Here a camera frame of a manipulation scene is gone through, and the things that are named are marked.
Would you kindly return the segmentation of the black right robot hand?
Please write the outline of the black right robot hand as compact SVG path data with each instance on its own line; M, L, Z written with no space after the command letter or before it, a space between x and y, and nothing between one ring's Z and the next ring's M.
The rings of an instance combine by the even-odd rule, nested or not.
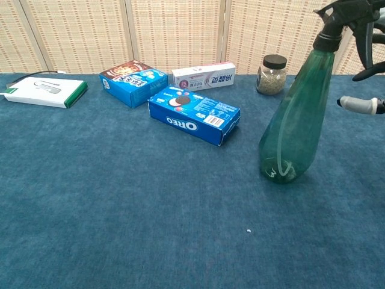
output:
M354 79L361 81L375 74L384 73L384 62L373 64L372 67L358 73ZM384 99L372 98L369 100L343 96L337 100L337 104L349 111L360 114L384 114Z

